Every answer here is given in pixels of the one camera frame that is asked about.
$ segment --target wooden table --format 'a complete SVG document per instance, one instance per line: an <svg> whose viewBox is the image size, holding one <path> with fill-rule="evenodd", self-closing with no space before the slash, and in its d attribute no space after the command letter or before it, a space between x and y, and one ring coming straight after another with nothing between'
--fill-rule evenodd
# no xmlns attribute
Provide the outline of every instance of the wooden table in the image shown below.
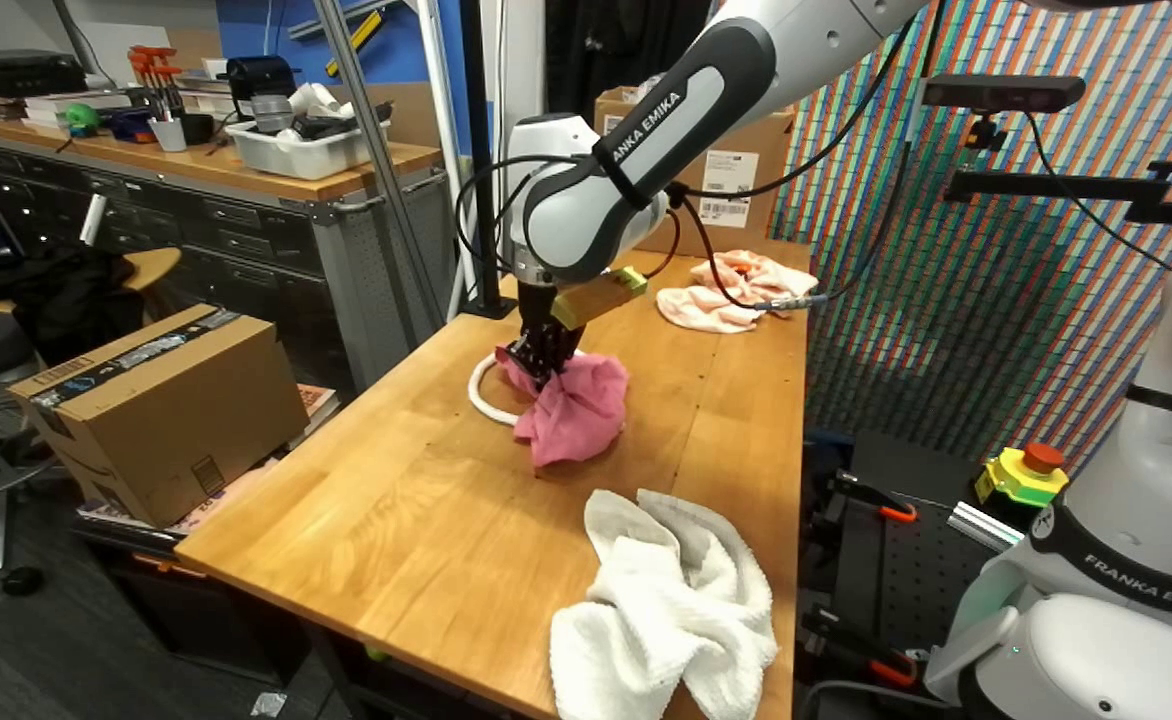
<svg viewBox="0 0 1172 720"><path fill-rule="evenodd" d="M465 402L472 364L513 337L518 321L454 321L177 553L430 675L551 715L549 622L596 576L588 493L672 493L724 512L764 566L781 661L760 715L788 720L807 321L704 337L634 299L588 323L586 348L634 371L630 426L609 458L549 477Z"/></svg>
<svg viewBox="0 0 1172 720"><path fill-rule="evenodd" d="M63 145L63 135L37 133L15 119L0 119L0 147L72 161L72 165L88 165L103 172L130 172L136 182L156 182L156 184L234 187L234 194L277 196L291 205L363 196L370 177L377 177L374 165L320 177L320 182L266 177L266 172L240 169L234 145L216 151L210 145L193 145L188 151L160 151L156 145L126 145L111 135L82 135ZM394 155L394 172L402 177L441 165L441 151L425 145L387 145L387 155Z"/></svg>

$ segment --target white robot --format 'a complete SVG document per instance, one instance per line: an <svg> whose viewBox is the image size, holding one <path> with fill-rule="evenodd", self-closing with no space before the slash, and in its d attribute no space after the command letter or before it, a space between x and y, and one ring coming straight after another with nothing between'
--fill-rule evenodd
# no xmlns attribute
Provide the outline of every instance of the white robot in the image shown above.
<svg viewBox="0 0 1172 720"><path fill-rule="evenodd" d="M1120 0L1041 0L1084 12ZM698 46L609 135L586 119L525 119L507 155L525 332L513 357L549 379L575 348L549 310L601 277L661 215L661 187L718 135L792 106L925 0L724 0ZM1172 715L1172 279L1124 422L1031 539L967 588L929 690L1018 720Z"/></svg>

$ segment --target pink fabric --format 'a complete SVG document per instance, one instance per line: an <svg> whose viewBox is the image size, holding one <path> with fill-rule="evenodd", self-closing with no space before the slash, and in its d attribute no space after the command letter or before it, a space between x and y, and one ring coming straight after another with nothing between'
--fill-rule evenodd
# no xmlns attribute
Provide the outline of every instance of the pink fabric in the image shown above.
<svg viewBox="0 0 1172 720"><path fill-rule="evenodd" d="M507 362L506 354L497 362L518 391L537 397L533 378L518 362ZM518 422L513 437L533 444L537 473L549 465L592 460L609 454L621 437L625 397L625 364L609 357L575 357L562 378L545 383L537 404Z"/></svg>

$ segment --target floor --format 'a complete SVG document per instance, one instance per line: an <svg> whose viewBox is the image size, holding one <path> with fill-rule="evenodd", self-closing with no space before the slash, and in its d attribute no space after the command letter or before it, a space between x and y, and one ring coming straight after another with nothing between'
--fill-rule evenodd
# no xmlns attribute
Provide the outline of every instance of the floor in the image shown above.
<svg viewBox="0 0 1172 720"><path fill-rule="evenodd" d="M72 485L37 485L13 507L13 566L37 566L37 597L0 593L0 720L247 720L266 682L167 655L109 576L72 539ZM327 682L299 670L285 720L335 720Z"/></svg>

